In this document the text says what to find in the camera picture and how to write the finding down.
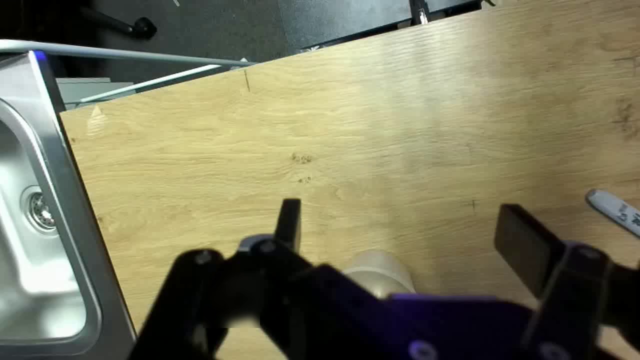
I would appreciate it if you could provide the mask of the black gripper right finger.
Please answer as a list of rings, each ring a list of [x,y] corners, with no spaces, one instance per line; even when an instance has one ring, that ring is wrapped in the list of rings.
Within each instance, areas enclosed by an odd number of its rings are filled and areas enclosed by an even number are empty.
[[[494,248],[537,298],[565,256],[565,242],[520,205],[500,207]]]

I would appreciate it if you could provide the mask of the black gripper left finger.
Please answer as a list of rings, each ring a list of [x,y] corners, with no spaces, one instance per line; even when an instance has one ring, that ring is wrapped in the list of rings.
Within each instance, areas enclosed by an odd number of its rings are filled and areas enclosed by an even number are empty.
[[[300,248],[300,231],[302,231],[302,201],[287,198],[278,212],[278,223],[274,238],[290,251]]]

